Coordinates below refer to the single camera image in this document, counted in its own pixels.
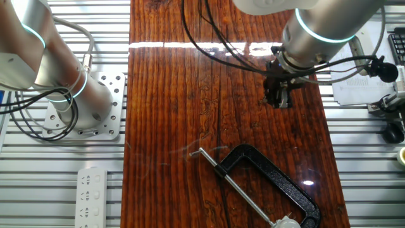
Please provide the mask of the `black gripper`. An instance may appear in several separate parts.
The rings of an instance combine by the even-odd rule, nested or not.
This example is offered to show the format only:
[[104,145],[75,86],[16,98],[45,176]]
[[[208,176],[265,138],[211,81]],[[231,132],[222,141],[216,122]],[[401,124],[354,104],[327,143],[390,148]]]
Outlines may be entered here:
[[267,103],[273,108],[291,108],[292,100],[289,90],[304,87],[304,82],[288,78],[287,76],[290,75],[290,73],[282,68],[278,60],[268,61],[266,63],[266,70],[268,72],[265,75],[263,87],[265,89]]

